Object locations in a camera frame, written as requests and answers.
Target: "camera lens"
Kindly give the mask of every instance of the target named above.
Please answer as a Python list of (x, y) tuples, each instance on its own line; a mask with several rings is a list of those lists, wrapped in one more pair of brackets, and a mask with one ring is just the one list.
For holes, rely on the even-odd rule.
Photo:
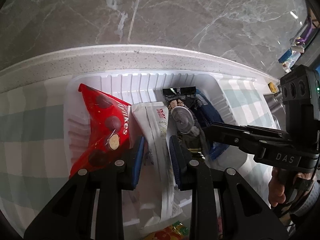
[(304, 96), (304, 94), (306, 93), (306, 86), (304, 85), (304, 82), (302, 80), (299, 81), (299, 92), (302, 96)]
[(287, 92), (286, 88), (283, 89), (283, 96), (284, 96), (284, 98), (286, 98), (288, 96), (288, 92)]
[(290, 84), (289, 89), (290, 89), (290, 94), (291, 94), (291, 96), (292, 96), (293, 98), (295, 98), (295, 97), (296, 97), (296, 87), (294, 86), (293, 83)]

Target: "speckled countertop edge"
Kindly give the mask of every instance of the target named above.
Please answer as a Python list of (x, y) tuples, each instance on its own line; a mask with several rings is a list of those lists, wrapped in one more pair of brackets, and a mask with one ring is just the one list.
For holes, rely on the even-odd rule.
[(125, 69), (183, 69), (279, 80), (254, 68), (213, 55), (151, 45), (99, 45), (55, 51), (0, 71), (0, 93), (65, 75)]

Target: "red snack bag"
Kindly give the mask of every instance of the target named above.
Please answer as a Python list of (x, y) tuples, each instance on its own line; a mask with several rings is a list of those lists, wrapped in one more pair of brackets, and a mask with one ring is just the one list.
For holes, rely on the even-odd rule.
[(82, 168), (94, 171), (105, 167), (130, 147), (130, 104), (84, 84), (79, 92), (90, 114), (91, 134), (88, 149), (73, 164), (70, 178)]

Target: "human hand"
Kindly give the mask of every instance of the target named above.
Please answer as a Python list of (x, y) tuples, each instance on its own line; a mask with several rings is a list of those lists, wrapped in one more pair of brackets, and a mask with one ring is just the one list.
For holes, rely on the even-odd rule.
[[(276, 207), (279, 203), (283, 204), (285, 202), (284, 185), (282, 185), (278, 179), (278, 172), (279, 172), (279, 168), (273, 167), (272, 173), (271, 173), (272, 178), (268, 184), (268, 187), (269, 187), (268, 200), (270, 205), (273, 207)], [(312, 177), (312, 173), (297, 173), (297, 175), (293, 179), (292, 184), (294, 184), (297, 178), (311, 179), (311, 177)]]

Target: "purple object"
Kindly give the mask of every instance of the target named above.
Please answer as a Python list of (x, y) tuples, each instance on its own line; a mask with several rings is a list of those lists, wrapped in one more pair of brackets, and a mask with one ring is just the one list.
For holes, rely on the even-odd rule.
[(308, 27), (304, 30), (304, 32), (301, 34), (301, 39), (296, 40), (296, 43), (304, 43), (307, 38), (310, 36), (312, 31), (312, 20), (311, 17), (308, 17)]

